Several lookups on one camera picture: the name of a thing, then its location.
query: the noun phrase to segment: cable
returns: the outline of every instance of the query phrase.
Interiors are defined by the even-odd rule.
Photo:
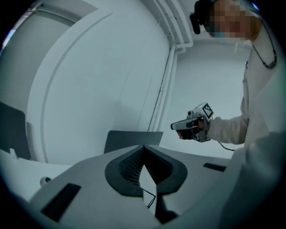
[[[224,147],[223,144],[221,144],[221,143],[220,143],[220,145],[221,145],[223,148],[227,149],[227,150],[234,151],[234,149],[230,149],[230,148]]]
[[[151,205],[154,203],[156,196],[150,192],[148,192],[147,190],[143,189],[145,192],[149,193],[150,195],[153,196],[153,199],[150,201],[150,203],[147,205],[147,208],[150,208]]]
[[[273,48],[274,61],[273,61],[270,65],[267,65],[267,64],[263,61],[263,59],[260,57],[260,55],[259,55],[259,53],[257,52],[257,50],[256,50],[256,48],[254,47],[254,45],[252,45],[252,46],[253,46],[255,52],[257,53],[257,55],[259,56],[260,60],[262,61],[263,65],[264,65],[265,67],[269,68],[269,69],[272,69],[272,68],[274,68],[274,67],[276,66],[276,63],[277,63],[277,55],[276,55],[276,51],[275,51],[275,49],[274,49],[274,45],[273,45],[273,43],[272,43],[272,39],[271,39],[271,37],[270,37],[270,34],[269,34],[269,32],[268,32],[268,30],[267,30],[267,28],[266,28],[266,26],[264,25],[263,22],[262,22],[262,24],[263,24],[263,26],[265,27],[265,30],[266,30],[267,33],[268,33],[268,36],[269,36],[269,39],[270,39],[270,42],[271,42],[271,45],[272,45],[272,48]]]

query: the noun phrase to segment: white lab coat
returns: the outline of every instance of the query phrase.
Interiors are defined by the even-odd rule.
[[[273,69],[266,68],[254,48],[252,48],[242,81],[244,96],[240,106],[241,115],[232,119],[223,120],[217,117],[211,120],[208,137],[213,140],[222,143],[244,143],[244,146],[247,147],[256,139],[269,133],[265,118],[256,103],[256,97],[268,84],[273,74],[285,63],[285,57],[273,32],[268,25],[266,26],[277,53],[277,65]],[[253,46],[267,65],[274,61],[271,41],[264,26]]]

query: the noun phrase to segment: white pipe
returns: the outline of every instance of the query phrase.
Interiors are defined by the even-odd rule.
[[[177,58],[178,58],[178,54],[175,53],[174,60],[173,60],[173,65],[172,65],[171,76],[170,76],[168,89],[167,89],[167,94],[166,94],[166,98],[165,98],[165,103],[164,103],[164,107],[163,107],[163,110],[162,110],[162,115],[161,115],[161,118],[160,118],[160,122],[159,122],[159,125],[158,125],[158,131],[163,131],[164,130],[164,124],[165,124],[167,116],[168,116],[168,110],[169,110],[169,107],[170,107],[171,98],[172,98],[172,91],[173,91],[174,82],[175,82],[175,78],[176,78]]]
[[[171,2],[174,5],[175,9],[179,13],[179,16],[180,16],[180,18],[181,18],[181,20],[183,22],[183,26],[185,28],[185,31],[187,33],[187,37],[188,37],[189,41],[190,42],[193,41],[191,30],[189,29],[189,24],[188,24],[187,18],[186,18],[185,14],[184,14],[184,11],[183,11],[182,7],[180,6],[180,4],[179,4],[179,2],[177,0],[172,0]]]
[[[150,125],[149,125],[149,128],[148,128],[148,131],[157,131],[157,130],[154,130],[155,129],[155,123],[156,123],[157,119],[160,119],[160,105],[162,103],[162,100],[164,100],[164,98],[163,98],[163,88],[164,88],[164,85],[166,83],[166,79],[168,78],[168,75],[170,75],[169,69],[170,69],[170,65],[172,65],[172,62],[173,62],[174,53],[175,53],[175,47],[172,46],[172,48],[171,48],[171,50],[169,52],[169,57],[168,57],[167,65],[166,65],[166,71],[165,71],[165,74],[163,76],[163,81],[162,81],[162,84],[161,84],[161,88],[160,88],[160,92],[159,92],[159,95],[158,95],[157,103],[155,105],[155,109],[154,109],[154,112],[153,112],[153,116],[152,116],[152,119],[151,119],[151,122],[150,122]]]
[[[184,39],[183,39],[183,35],[181,33],[181,30],[180,30],[180,27],[178,25],[178,22],[177,20],[175,19],[175,16],[174,14],[172,13],[171,9],[169,8],[168,4],[165,2],[165,0],[158,0],[158,2],[161,3],[162,7],[165,9],[166,13],[168,14],[174,28],[175,28],[175,31],[179,37],[179,40],[180,40],[180,43],[184,43]]]
[[[193,47],[193,43],[192,42],[176,45],[176,48],[190,48],[190,47]]]
[[[158,126],[159,126],[159,122],[161,119],[161,115],[162,115],[162,111],[163,111],[163,107],[164,107],[164,102],[165,102],[166,94],[167,94],[167,90],[168,90],[168,85],[169,85],[169,81],[170,81],[170,76],[171,76],[171,72],[172,72],[172,64],[173,64],[173,60],[174,60],[174,54],[175,54],[175,48],[172,47],[171,52],[170,52],[169,65],[168,65],[168,69],[167,69],[166,80],[165,80],[165,83],[162,85],[161,90],[160,90],[160,93],[162,93],[162,98],[159,102],[158,113],[156,114],[156,119],[155,119],[153,131],[158,131]]]
[[[177,51],[177,54],[182,54],[186,52],[186,48],[183,48],[182,51]]]
[[[165,16],[164,12],[162,11],[161,7],[159,6],[157,0],[153,0],[153,2],[154,2],[154,4],[156,5],[156,7],[159,9],[159,11],[160,11],[160,13],[161,13],[163,19],[164,19],[165,22],[166,22],[166,25],[167,25],[167,27],[168,27],[168,30],[169,30],[171,36],[172,36],[172,39],[173,39],[173,41],[175,42],[174,34],[173,34],[172,30],[171,30],[171,26],[169,25],[168,20],[167,20],[167,18],[166,18],[166,16]]]
[[[236,54],[237,46],[238,46],[238,42],[236,42],[236,46],[234,47],[234,54]]]

